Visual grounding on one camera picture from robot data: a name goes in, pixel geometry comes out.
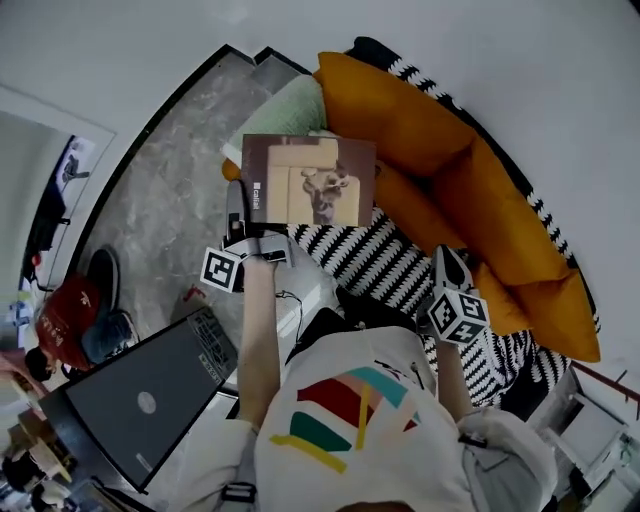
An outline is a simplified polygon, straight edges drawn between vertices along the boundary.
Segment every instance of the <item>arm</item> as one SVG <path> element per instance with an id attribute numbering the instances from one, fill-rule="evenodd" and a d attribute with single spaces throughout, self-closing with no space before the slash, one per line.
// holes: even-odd
<path id="1" fill-rule="evenodd" d="M 438 357 L 438 400 L 458 423 L 473 410 L 462 372 L 458 347 L 453 343 L 436 343 Z"/>
<path id="2" fill-rule="evenodd" d="M 262 426 L 280 389 L 276 331 L 275 265 L 258 258 L 244 263 L 244 321 L 238 361 L 239 419 Z"/>

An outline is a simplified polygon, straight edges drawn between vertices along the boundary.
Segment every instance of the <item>jeans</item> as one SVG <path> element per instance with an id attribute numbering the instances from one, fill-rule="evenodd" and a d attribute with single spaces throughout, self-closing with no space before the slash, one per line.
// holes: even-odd
<path id="1" fill-rule="evenodd" d="M 129 323 L 123 313 L 110 312 L 101 303 L 94 324 L 82 335 L 82 349 L 92 364 L 104 362 L 114 350 L 121 348 L 131 337 Z"/>

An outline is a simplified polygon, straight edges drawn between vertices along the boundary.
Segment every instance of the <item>sofa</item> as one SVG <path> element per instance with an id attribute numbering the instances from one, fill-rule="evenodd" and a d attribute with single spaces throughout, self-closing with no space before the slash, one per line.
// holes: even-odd
<path id="1" fill-rule="evenodd" d="M 256 131 L 250 119 L 239 136 L 327 129 L 375 142 L 374 221 L 365 234 L 358 234 L 358 228 L 289 226 L 290 235 L 347 289 L 368 293 L 408 314 L 415 313 L 430 292 L 428 255 L 443 243 L 458 250 L 487 300 L 491 320 L 485 339 L 462 354 L 472 400 L 528 416 L 570 359 L 600 359 L 597 312 L 568 244 L 508 155 L 417 68 L 369 38 L 356 39 L 346 55 L 321 53 L 319 63 L 313 79 L 304 77 L 316 82 L 309 84 L 305 98 L 306 105 L 313 103 L 306 107 L 310 125 L 300 120 L 288 126 L 281 121 L 269 124 L 264 121 L 268 116 L 257 112 L 263 120 L 257 128 L 254 123 Z M 272 101 L 284 105 L 284 95 Z M 318 113 L 322 107 L 324 116 Z M 305 108 L 294 110 L 291 115 L 304 117 Z M 240 177 L 230 160 L 222 171 L 227 179 Z M 318 245 L 333 253 L 355 250 L 344 247 L 349 237 L 373 241 L 360 243 L 358 250 L 371 246 L 367 257 L 382 262 L 377 284 L 375 276 L 366 277 L 361 269 L 352 272 L 334 264 L 353 260 L 353 254 L 340 259 L 315 253 Z M 318 238 L 325 243 L 319 244 Z M 385 259 L 389 254 L 393 268 Z M 402 268 L 403 261 L 413 266 Z M 382 276 L 395 275 L 396 267 L 395 285 L 404 283 L 408 289 L 405 302 L 390 293 L 388 283 L 383 287 L 388 277 Z M 341 282 L 345 273 L 348 278 Z M 425 343 L 437 369 L 435 351 L 429 340 Z M 528 397 L 526 406 L 520 404 L 523 395 Z"/>

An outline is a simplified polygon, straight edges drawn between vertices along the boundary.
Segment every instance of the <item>white t-shirt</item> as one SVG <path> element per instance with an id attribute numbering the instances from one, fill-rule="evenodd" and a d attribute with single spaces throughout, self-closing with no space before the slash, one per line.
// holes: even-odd
<path id="1" fill-rule="evenodd" d="M 250 480 L 248 509 L 263 512 L 388 501 L 416 511 L 540 510 L 556 479 L 550 448 L 502 411 L 456 425 L 434 391 L 422 343 L 406 329 L 321 338 L 290 362 L 257 439 L 242 421 L 212 433 L 210 461 L 185 468 L 179 508 L 243 510 L 220 491 Z"/>

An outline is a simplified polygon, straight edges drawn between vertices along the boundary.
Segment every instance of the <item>orange cushion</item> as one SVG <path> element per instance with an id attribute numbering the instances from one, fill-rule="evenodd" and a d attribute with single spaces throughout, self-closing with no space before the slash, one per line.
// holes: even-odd
<path id="1" fill-rule="evenodd" d="M 437 101 L 397 77 L 341 53 L 321 53 L 329 130 L 376 143 L 378 158 L 429 176 L 467 147 L 475 132 Z"/>
<path id="2" fill-rule="evenodd" d="M 228 158 L 225 158 L 224 162 L 222 162 L 222 175 L 225 177 L 227 181 L 239 180 L 240 169 L 231 160 L 229 160 Z"/>
<path id="3" fill-rule="evenodd" d="M 498 336 L 507 336 L 531 329 L 531 322 L 520 306 L 485 263 L 480 263 L 471 271 L 471 275 L 474 286 L 480 291 L 480 297 L 487 301 L 493 332 Z"/>
<path id="4" fill-rule="evenodd" d="M 465 247 L 438 208 L 409 178 L 381 161 L 376 177 L 376 204 L 428 256 L 439 244 Z"/>
<path id="5" fill-rule="evenodd" d="M 511 292 L 527 314 L 538 345 L 572 359 L 600 361 L 593 315 L 578 270 L 560 281 L 515 286 Z"/>
<path id="6" fill-rule="evenodd" d="M 505 285 L 562 279 L 569 271 L 546 229 L 481 139 L 431 180 L 460 238 Z"/>

